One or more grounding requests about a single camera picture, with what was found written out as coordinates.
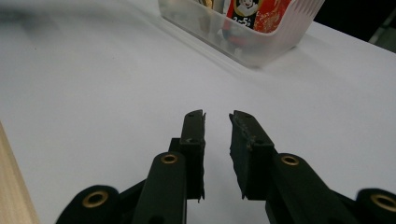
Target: clear plastic bin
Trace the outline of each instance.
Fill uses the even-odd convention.
[[[245,66],[263,66],[298,44],[324,0],[291,0],[270,34],[254,31],[192,0],[158,2],[162,16],[186,32]]]

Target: brass screw insert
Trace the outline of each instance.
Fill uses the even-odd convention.
[[[94,208],[102,205],[108,199],[108,193],[104,190],[98,190],[87,195],[82,201],[82,205],[86,208]]]
[[[161,157],[161,161],[165,164],[172,164],[177,162],[177,156],[173,154],[164,155]]]
[[[373,203],[375,203],[377,206],[388,210],[390,212],[396,213],[396,200],[390,198],[387,195],[384,194],[373,194],[371,197],[371,200]]]
[[[298,165],[300,163],[297,158],[292,156],[283,156],[281,160],[287,165]]]

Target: black object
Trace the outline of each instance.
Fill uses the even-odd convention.
[[[352,201],[330,190],[302,158],[278,154],[253,116],[234,111],[230,118],[231,157],[242,195],[265,200],[271,223],[396,223],[396,195],[363,189],[357,201]]]
[[[314,21],[369,41],[395,7],[395,0],[326,0]]]
[[[396,195],[363,189],[353,201],[330,190],[302,158],[277,153],[251,115],[234,111],[231,157],[242,197],[266,201],[272,224],[395,224]],[[118,193],[92,186],[57,224],[184,224],[186,200],[204,197],[205,114],[190,112],[180,138],[156,156],[148,178]]]
[[[92,186],[66,206],[57,224],[183,224],[186,200],[204,196],[205,115],[186,115],[180,138],[154,158],[148,178],[118,193]]]

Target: plastic container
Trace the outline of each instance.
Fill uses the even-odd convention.
[[[270,34],[254,31],[192,0],[158,2],[166,20],[245,66],[263,66],[298,44],[324,0],[291,0]]]

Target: wooden edge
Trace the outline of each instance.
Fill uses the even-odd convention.
[[[38,224],[38,216],[0,122],[0,223]]]

